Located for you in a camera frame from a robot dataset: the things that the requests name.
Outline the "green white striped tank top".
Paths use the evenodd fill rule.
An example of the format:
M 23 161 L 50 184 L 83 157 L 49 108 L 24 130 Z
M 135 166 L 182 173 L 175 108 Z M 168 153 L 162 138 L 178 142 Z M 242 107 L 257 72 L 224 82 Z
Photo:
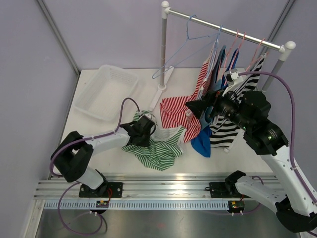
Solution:
M 165 171 L 172 167 L 175 159 L 184 153 L 181 144 L 186 131 L 187 129 L 183 126 L 156 127 L 150 136 L 149 146 L 126 145 L 122 147 L 122 150 L 135 155 L 146 168 Z

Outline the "red white striped tank top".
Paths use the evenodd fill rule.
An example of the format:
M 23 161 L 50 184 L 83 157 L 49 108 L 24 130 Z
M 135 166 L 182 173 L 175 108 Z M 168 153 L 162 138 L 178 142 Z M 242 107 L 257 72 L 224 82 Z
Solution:
M 163 128 L 183 126 L 187 129 L 184 136 L 184 142 L 188 142 L 197 137 L 201 131 L 199 119 L 193 115 L 193 113 L 186 107 L 185 103 L 196 100 L 200 96 L 206 94 L 211 76 L 209 75 L 208 80 L 204 82 L 209 65 L 209 57 L 204 61 L 200 69 L 195 90 L 191 95 L 164 98 L 160 103 L 160 117 Z

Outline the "light blue wire hanger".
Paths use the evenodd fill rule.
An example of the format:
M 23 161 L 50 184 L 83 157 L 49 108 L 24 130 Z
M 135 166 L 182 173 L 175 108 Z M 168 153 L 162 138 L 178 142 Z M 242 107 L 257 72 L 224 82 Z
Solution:
M 193 21 L 194 17 L 196 17 L 195 14 L 191 15 L 189 17 L 189 19 L 186 21 L 186 40 L 184 41 L 184 43 L 174 52 L 174 54 L 168 60 L 165 60 L 163 65 L 152 75 L 152 79 L 156 79 L 158 77 L 164 76 L 165 73 L 170 70 L 170 68 L 165 69 L 166 65 L 186 46 L 186 44 L 189 41 L 202 39 L 202 38 L 212 38 L 213 36 L 216 36 L 215 40 L 217 40 L 219 38 L 220 32 L 221 32 L 221 30 L 223 28 L 223 24 L 220 25 L 217 33 L 213 33 L 213 34 L 210 34 L 210 35 L 198 36 L 198 37 L 190 37 L 190 34 L 189 34 L 189 22 Z

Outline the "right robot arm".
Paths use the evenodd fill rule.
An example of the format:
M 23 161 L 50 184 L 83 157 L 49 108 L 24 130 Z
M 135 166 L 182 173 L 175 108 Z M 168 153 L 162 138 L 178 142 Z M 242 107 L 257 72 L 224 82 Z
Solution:
M 211 116 L 223 116 L 243 130 L 246 144 L 259 155 L 276 175 L 284 191 L 273 189 L 252 180 L 244 172 L 235 171 L 225 179 L 225 192 L 250 197 L 269 208 L 280 223 L 293 233 L 311 232 L 317 227 L 317 206 L 309 198 L 314 189 L 301 184 L 301 170 L 290 156 L 288 140 L 282 130 L 268 119 L 271 108 L 265 95 L 248 91 L 241 101 L 235 93 L 223 90 L 207 93 L 202 99 L 189 101 L 188 109 L 199 117 L 209 106 Z

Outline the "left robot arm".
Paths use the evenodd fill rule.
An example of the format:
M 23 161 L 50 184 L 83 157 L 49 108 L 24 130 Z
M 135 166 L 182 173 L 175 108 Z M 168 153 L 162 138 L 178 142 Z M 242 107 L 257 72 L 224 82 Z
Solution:
M 80 197 L 107 197 L 110 186 L 102 173 L 89 167 L 92 156 L 126 145 L 146 148 L 155 130 L 155 122 L 142 115 L 137 121 L 120 124 L 115 130 L 104 134 L 85 137 L 73 131 L 51 155 L 50 167 L 57 168 L 67 182 L 79 182 L 82 190 Z

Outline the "black white striped tank top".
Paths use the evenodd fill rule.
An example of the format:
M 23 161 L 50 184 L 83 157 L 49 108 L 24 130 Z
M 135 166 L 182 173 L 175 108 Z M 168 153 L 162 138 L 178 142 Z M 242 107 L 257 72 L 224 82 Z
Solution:
M 260 79 L 259 74 L 247 75 L 244 82 L 233 89 L 237 95 L 237 100 L 240 103 L 245 92 L 257 89 L 257 84 Z M 225 119 L 223 116 L 218 116 L 213 120 L 210 125 L 211 148 L 230 147 L 235 141 L 241 129 L 232 123 L 230 120 Z

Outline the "grey blue tank top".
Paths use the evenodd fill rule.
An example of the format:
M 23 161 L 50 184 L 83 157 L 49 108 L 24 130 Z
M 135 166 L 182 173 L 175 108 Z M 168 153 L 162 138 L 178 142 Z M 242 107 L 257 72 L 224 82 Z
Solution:
M 217 78 L 218 78 L 218 72 L 225 59 L 225 55 L 226 55 L 226 45 L 223 45 L 221 50 L 219 51 L 217 61 L 212 69 L 211 76 L 210 76 L 210 84 L 208 86 L 206 95 L 208 95 L 209 92 L 212 92 L 214 90 L 215 83 L 217 82 Z M 204 130 L 209 124 L 211 124 L 212 122 L 212 118 L 210 117 L 211 112 L 212 112 L 212 106 L 208 106 L 206 110 L 204 111 L 202 117 L 200 118 L 201 130 Z

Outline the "bright blue tank top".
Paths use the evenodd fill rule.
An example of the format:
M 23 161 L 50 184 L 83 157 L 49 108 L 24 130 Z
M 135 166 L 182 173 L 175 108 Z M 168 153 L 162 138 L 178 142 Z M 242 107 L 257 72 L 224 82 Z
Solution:
M 217 78 L 217 82 L 215 83 L 214 90 L 220 90 L 225 88 L 227 85 L 224 85 L 221 78 Z M 204 129 L 201 130 L 197 137 L 191 140 L 191 145 L 199 154 L 204 157 L 211 156 L 211 145 L 210 145 L 210 136 L 211 136 L 211 129 L 210 124 Z

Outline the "pink hanger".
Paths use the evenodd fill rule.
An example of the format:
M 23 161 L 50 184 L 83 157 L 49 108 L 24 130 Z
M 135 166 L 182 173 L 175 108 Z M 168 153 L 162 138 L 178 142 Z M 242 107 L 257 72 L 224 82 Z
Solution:
M 232 56 L 232 61 L 230 62 L 230 67 L 229 69 L 233 69 L 235 64 L 236 64 L 236 59 L 238 58 L 238 54 L 240 52 L 240 48 L 242 47 L 242 44 L 244 43 L 244 40 L 245 40 L 245 37 L 246 37 L 246 32 L 244 32 L 243 34 L 243 38 L 238 46 L 238 48 L 235 50 L 233 56 Z
M 251 61 L 250 61 L 250 64 L 249 64 L 248 67 L 245 69 L 245 71 L 248 71 L 248 70 L 250 69 L 250 67 L 252 66 L 252 64 L 255 62 L 257 52 L 258 52 L 258 50 L 259 50 L 261 44 L 263 43 L 263 41 L 265 41 L 265 38 L 261 39 L 261 41 L 260 41 L 259 44 L 257 45 L 257 48 L 256 48 L 256 50 L 255 50 L 255 52 L 254 52 L 254 54 L 253 54 L 253 57 L 252 57 L 252 59 L 251 59 Z
M 235 50 L 233 50 L 233 48 L 234 48 L 234 46 L 235 46 L 235 44 L 236 44 L 236 41 L 237 41 L 237 39 L 238 39 L 238 35 L 239 35 L 239 31 L 236 30 L 235 39 L 234 39 L 233 43 L 231 44 L 229 50 L 225 53 L 225 61 L 224 61 L 224 63 L 223 63 L 223 72 L 222 72 L 222 76 L 221 76 L 221 80 L 222 80 L 222 82 L 223 82 L 224 85 L 226 85 L 226 83 L 225 83 L 225 78 L 224 78 L 224 73 L 225 73 L 226 71 L 230 70 L 230 69 L 229 69 L 229 67 L 230 67 L 230 62 L 232 61 L 232 56 L 233 56 L 235 50 L 237 49 L 237 48 L 236 48 Z

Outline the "white plastic perforated basket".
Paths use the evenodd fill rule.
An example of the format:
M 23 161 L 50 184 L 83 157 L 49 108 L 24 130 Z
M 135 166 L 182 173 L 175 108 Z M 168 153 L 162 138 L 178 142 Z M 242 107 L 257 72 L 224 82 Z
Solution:
M 93 118 L 112 121 L 119 114 L 122 101 L 134 92 L 138 81 L 139 76 L 127 69 L 102 65 L 84 86 L 74 107 Z

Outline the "aluminium mounting rail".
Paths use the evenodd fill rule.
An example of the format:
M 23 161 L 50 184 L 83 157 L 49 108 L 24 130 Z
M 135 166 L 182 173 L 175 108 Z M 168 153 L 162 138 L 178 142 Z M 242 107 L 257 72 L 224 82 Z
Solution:
M 122 200 L 206 200 L 210 192 L 205 190 L 210 182 L 224 181 L 223 174 L 105 174 L 109 182 L 122 182 Z M 276 190 L 282 190 L 277 178 L 272 174 L 259 175 L 264 184 Z M 34 192 L 34 199 L 57 199 L 74 183 L 61 178 L 40 180 Z M 80 185 L 67 192 L 65 198 L 75 199 L 79 195 Z

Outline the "metal corner frame post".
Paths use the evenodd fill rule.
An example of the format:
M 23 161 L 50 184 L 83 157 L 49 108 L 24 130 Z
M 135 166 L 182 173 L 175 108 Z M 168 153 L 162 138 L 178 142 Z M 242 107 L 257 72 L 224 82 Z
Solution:
M 38 5 L 40 11 L 42 12 L 44 19 L 46 20 L 48 26 L 50 27 L 59 47 L 61 48 L 62 52 L 64 53 L 68 63 L 70 64 L 73 72 L 77 76 L 77 78 L 80 77 L 81 69 L 78 67 L 71 51 L 69 50 L 69 47 L 67 43 L 65 42 L 58 25 L 56 24 L 53 15 L 51 14 L 47 4 L 44 0 L 35 0 L 35 3 Z

